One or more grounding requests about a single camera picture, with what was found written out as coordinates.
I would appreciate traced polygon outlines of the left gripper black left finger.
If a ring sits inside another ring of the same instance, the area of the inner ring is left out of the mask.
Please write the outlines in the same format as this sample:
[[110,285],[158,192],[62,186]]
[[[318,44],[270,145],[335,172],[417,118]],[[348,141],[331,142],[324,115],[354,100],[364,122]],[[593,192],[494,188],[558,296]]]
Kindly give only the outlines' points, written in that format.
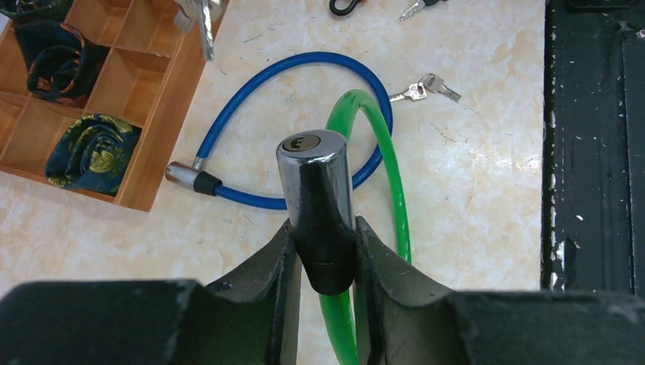
[[293,364],[301,266],[290,229],[210,284],[20,284],[1,300],[1,362]]

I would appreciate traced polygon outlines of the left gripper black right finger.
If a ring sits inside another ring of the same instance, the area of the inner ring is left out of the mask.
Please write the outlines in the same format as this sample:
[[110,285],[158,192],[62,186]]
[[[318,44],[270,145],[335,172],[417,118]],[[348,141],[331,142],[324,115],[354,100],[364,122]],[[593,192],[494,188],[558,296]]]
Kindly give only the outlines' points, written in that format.
[[644,301],[629,294],[457,291],[356,220],[362,364],[642,364]]

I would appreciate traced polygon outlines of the green cable lock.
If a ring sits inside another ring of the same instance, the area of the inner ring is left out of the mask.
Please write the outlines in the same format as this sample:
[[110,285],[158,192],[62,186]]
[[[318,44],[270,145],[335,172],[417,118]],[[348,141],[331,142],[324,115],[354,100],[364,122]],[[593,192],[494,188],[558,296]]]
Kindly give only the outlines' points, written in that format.
[[276,149],[294,240],[312,288],[319,294],[327,335],[341,364],[358,362],[349,288],[357,258],[348,144],[358,112],[375,134],[389,182],[398,254],[411,261],[411,240],[399,164],[385,117],[363,90],[343,94],[325,129],[292,135]]

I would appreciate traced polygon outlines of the blue lock key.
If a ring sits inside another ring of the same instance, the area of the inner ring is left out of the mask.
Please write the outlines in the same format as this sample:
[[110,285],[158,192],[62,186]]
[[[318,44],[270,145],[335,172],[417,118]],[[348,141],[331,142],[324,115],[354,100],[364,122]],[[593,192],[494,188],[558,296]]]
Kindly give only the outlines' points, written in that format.
[[389,96],[391,103],[401,100],[418,101],[426,98],[428,94],[442,94],[448,99],[458,103],[462,96],[449,88],[445,81],[436,74],[425,74],[418,82],[410,84],[406,90],[401,93]]

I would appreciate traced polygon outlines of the green lock key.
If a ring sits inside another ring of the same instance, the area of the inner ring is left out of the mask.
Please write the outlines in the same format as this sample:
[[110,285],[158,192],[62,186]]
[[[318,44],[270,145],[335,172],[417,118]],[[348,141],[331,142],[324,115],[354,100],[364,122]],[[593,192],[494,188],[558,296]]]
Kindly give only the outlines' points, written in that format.
[[175,0],[179,10],[174,19],[175,27],[188,33],[195,25],[199,28],[203,56],[206,62],[214,61],[213,24],[224,13],[226,1],[221,0]]

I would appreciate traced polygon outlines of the black padlock keys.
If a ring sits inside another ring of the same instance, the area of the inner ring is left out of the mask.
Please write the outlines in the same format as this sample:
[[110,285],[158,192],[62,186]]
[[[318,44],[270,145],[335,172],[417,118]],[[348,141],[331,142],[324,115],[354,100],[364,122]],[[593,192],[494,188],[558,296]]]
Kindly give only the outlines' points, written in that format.
[[407,10],[405,10],[400,16],[399,20],[404,21],[416,12],[420,11],[423,8],[434,6],[438,2],[447,2],[448,0],[416,0]]

